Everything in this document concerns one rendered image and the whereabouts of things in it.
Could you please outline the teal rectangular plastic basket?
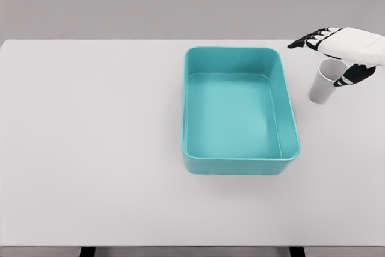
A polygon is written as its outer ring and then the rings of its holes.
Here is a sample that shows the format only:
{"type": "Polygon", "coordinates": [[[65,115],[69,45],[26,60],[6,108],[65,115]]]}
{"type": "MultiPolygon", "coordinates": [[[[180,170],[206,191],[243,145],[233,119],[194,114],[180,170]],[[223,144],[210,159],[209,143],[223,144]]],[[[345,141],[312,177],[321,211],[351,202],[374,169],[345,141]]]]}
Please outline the teal rectangular plastic basket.
{"type": "Polygon", "coordinates": [[[188,49],[180,147],[194,174],[281,174],[299,156],[300,140],[279,52],[188,49]]]}

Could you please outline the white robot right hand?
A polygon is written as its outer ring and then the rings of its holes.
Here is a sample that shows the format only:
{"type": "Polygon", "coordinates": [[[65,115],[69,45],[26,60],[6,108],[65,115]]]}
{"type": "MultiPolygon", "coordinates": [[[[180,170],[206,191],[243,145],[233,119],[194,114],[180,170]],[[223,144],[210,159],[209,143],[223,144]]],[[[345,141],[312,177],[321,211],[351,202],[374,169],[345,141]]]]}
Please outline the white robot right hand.
{"type": "Polygon", "coordinates": [[[378,40],[381,36],[352,27],[326,27],[294,40],[287,48],[309,48],[325,56],[350,62],[352,65],[333,84],[335,87],[344,87],[364,81],[375,73],[377,67],[383,67],[378,63],[378,40]]]}

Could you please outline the white paper cup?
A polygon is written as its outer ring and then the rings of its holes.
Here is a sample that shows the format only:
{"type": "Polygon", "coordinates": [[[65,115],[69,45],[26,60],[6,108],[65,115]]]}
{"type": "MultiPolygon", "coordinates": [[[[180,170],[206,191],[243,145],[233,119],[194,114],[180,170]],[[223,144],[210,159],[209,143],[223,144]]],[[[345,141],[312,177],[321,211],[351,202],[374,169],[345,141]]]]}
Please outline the white paper cup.
{"type": "Polygon", "coordinates": [[[347,68],[348,65],[341,60],[322,60],[318,64],[313,84],[309,90],[309,99],[320,105],[326,103],[336,91],[336,87],[333,85],[334,82],[343,75],[347,68]]]}

